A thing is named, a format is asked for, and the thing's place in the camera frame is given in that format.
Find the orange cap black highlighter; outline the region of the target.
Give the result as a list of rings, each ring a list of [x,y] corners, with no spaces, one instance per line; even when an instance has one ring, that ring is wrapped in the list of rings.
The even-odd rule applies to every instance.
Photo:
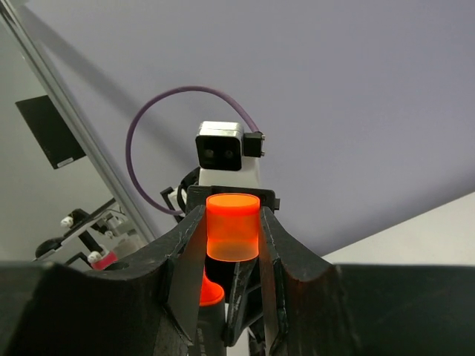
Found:
[[[261,201],[244,193],[214,194],[206,198],[207,256],[225,263],[239,263],[258,256],[258,213]],[[190,355],[225,355],[225,291],[203,275],[196,345]]]

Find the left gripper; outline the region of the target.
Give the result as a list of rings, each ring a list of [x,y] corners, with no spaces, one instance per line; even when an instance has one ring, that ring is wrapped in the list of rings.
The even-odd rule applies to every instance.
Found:
[[[275,193],[260,188],[200,186],[199,171],[161,191],[181,222],[193,203],[208,213],[208,241],[196,336],[189,355],[226,355],[242,334],[247,355],[264,355],[263,307],[258,264],[258,212],[279,208]]]

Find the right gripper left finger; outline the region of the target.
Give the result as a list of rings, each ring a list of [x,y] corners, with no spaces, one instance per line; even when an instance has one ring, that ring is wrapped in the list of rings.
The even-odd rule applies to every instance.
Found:
[[[205,208],[103,271],[2,263],[3,355],[186,355],[206,257]]]

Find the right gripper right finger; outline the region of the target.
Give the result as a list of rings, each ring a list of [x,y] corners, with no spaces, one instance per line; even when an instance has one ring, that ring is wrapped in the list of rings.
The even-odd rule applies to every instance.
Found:
[[[261,210],[268,355],[472,355],[474,268],[332,264]]]

